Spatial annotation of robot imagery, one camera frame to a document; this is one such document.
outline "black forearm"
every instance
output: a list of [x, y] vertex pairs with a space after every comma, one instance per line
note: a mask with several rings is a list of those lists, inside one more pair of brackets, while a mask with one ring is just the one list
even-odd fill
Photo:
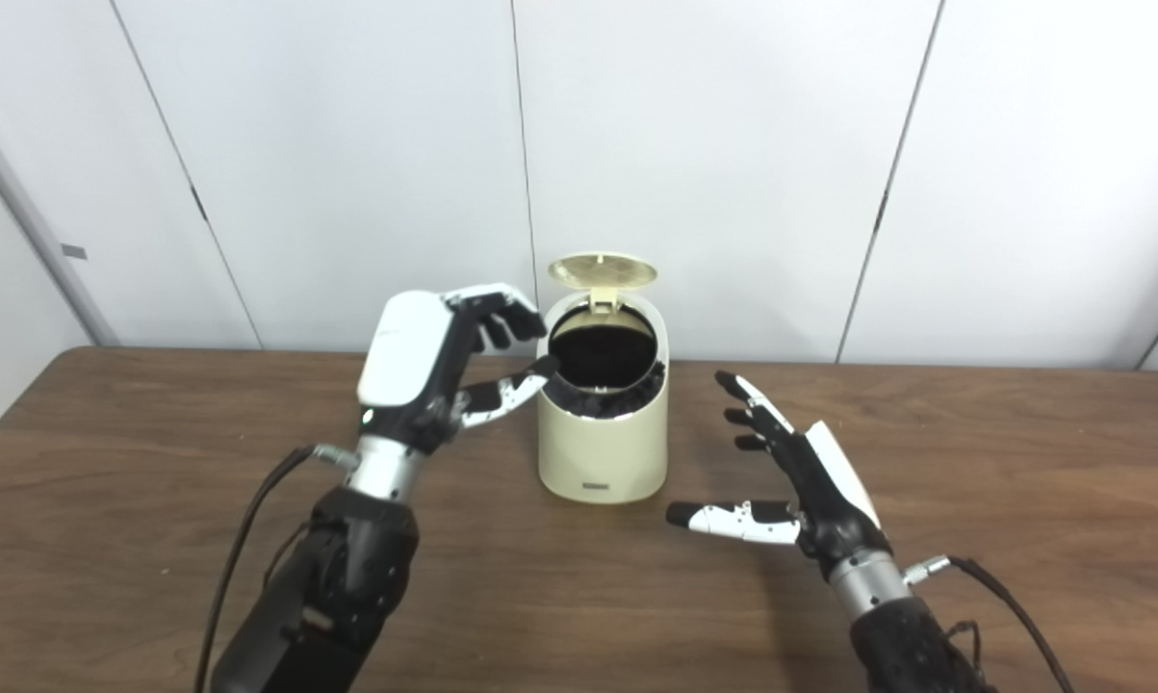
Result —
[[852, 649], [873, 693], [976, 693], [984, 688], [921, 598], [895, 599], [852, 622]]
[[346, 693], [408, 589], [411, 509], [336, 488], [214, 665], [214, 693]]

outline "robotic finger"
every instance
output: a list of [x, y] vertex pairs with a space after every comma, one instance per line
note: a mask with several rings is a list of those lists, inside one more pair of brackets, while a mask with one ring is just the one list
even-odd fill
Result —
[[668, 523], [689, 531], [730, 537], [758, 544], [797, 544], [801, 531], [800, 517], [786, 501], [746, 501], [733, 503], [668, 504]]
[[556, 356], [543, 356], [522, 372], [491, 382], [470, 385], [460, 391], [460, 402], [464, 401], [461, 426], [472, 426], [499, 420], [514, 411], [535, 396], [557, 372]]

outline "trash can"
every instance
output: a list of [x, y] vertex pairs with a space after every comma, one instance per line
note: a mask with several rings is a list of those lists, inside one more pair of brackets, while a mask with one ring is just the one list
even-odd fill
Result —
[[584, 503], [652, 496], [668, 474], [668, 338], [640, 289], [657, 270], [616, 253], [549, 264], [578, 293], [544, 315], [536, 355], [559, 360], [540, 403], [540, 479]]

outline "trash can lid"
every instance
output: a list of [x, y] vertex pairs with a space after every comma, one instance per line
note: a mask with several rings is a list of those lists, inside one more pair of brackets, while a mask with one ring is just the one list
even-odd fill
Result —
[[631, 290], [652, 284], [646, 260], [622, 253], [576, 253], [549, 264], [549, 276], [571, 289]]

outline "black cable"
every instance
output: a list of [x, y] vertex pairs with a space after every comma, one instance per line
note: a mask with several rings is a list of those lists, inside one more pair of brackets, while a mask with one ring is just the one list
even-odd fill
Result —
[[1045, 662], [1048, 663], [1049, 671], [1053, 672], [1053, 677], [1058, 681], [1058, 688], [1062, 688], [1063, 693], [1076, 693], [1076, 690], [1070, 685], [1070, 679], [1067, 679], [1067, 671], [1062, 669], [1062, 663], [1058, 663], [1058, 655], [1053, 654], [1053, 648], [1045, 640], [1045, 635], [1041, 635], [1041, 629], [1036, 627], [1035, 622], [1032, 622], [1032, 617], [1014, 600], [1014, 597], [1011, 596], [1005, 584], [998, 582], [990, 571], [983, 569], [979, 562], [972, 559], [960, 559], [957, 556], [947, 556], [947, 559], [951, 560], [951, 564], [955, 566], [957, 569], [965, 571], [982, 583], [1002, 601], [1006, 601], [1006, 606], [1010, 606], [1011, 611], [1014, 611], [1014, 615], [1018, 617], [1019, 622], [1023, 622], [1024, 628], [1027, 628], [1028, 635], [1035, 641], [1036, 648], [1041, 650], [1041, 656], [1045, 656]]
[[300, 526], [298, 526], [296, 530], [293, 530], [292, 535], [290, 535], [288, 539], [284, 541], [284, 544], [280, 544], [279, 548], [276, 548], [274, 556], [271, 556], [271, 564], [267, 566], [266, 570], [263, 571], [262, 574], [263, 591], [265, 591], [267, 584], [271, 584], [271, 575], [274, 575], [276, 567], [279, 567], [279, 560], [283, 559], [285, 553], [287, 553], [288, 547], [292, 547], [293, 541], [299, 539], [301, 534], [305, 534], [306, 531], [314, 531], [317, 530], [317, 527], [320, 526], [340, 525], [340, 524], [342, 523], [338, 523], [334, 519], [310, 519], [300, 523]]
[[958, 634], [972, 632], [972, 668], [976, 673], [976, 680], [984, 685], [984, 669], [980, 666], [980, 626], [974, 620], [961, 620], [947, 630], [947, 640]]
[[244, 539], [248, 538], [249, 530], [254, 527], [254, 517], [257, 517], [258, 508], [262, 508], [262, 501], [265, 501], [267, 493], [271, 493], [271, 488], [274, 488], [285, 476], [288, 476], [292, 469], [298, 468], [301, 462], [313, 457], [314, 448], [315, 446], [310, 445], [307, 447], [296, 447], [295, 451], [290, 452], [278, 466], [271, 469], [265, 480], [262, 481], [262, 486], [254, 494], [254, 499], [249, 501], [249, 508], [244, 510], [244, 517], [241, 518], [241, 524], [236, 527], [236, 535], [232, 539], [232, 549], [227, 554], [227, 562], [223, 563], [223, 570], [219, 574], [219, 584], [214, 588], [214, 599], [210, 601], [210, 613], [206, 614], [206, 627], [201, 636], [201, 654], [197, 655], [195, 693], [205, 693], [206, 670], [210, 666], [210, 650], [214, 645], [214, 632], [219, 628], [219, 611], [223, 608], [223, 596], [227, 594], [227, 584], [232, 582], [232, 574], [236, 570], [236, 559], [241, 557], [241, 548], [244, 547]]

